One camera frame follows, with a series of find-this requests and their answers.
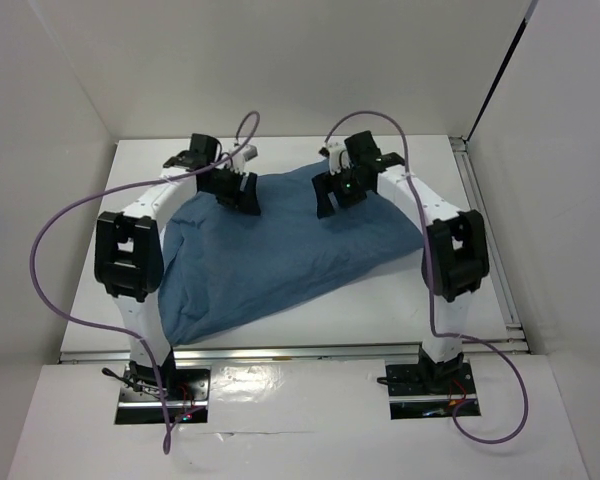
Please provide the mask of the blue fabric pillowcase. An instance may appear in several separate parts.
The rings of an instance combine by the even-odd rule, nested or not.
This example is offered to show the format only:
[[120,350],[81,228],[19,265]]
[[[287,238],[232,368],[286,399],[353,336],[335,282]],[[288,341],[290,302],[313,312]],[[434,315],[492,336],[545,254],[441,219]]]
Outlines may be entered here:
[[225,208],[208,193],[172,216],[158,291],[172,345],[289,309],[422,248],[418,228],[375,194],[318,219],[312,180],[326,168],[318,162],[260,176],[258,216]]

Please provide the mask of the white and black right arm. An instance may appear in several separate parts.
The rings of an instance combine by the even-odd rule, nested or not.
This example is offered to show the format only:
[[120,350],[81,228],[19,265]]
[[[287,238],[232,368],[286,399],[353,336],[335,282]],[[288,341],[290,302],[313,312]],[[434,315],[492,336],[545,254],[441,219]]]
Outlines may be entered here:
[[419,347],[414,372],[400,379],[427,393],[446,392],[463,367],[469,307],[490,270],[483,216],[445,201],[411,172],[406,156],[382,153],[368,131],[343,142],[327,141],[319,153],[328,161],[327,171],[312,180],[319,218],[375,193],[421,232],[430,332]]

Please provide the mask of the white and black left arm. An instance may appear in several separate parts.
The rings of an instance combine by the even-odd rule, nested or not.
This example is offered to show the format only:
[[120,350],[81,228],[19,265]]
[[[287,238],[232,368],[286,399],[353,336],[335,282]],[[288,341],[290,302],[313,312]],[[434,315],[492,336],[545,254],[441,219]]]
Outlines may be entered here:
[[237,152],[221,154],[218,139],[194,134],[189,147],[162,166],[162,183],[151,186],[119,212],[105,211],[96,223],[94,274],[118,307],[131,341],[130,378],[156,399],[177,387],[173,348],[158,308],[164,275],[161,234],[187,201],[202,192],[232,211],[258,216],[257,175],[245,164],[257,148],[235,144]]

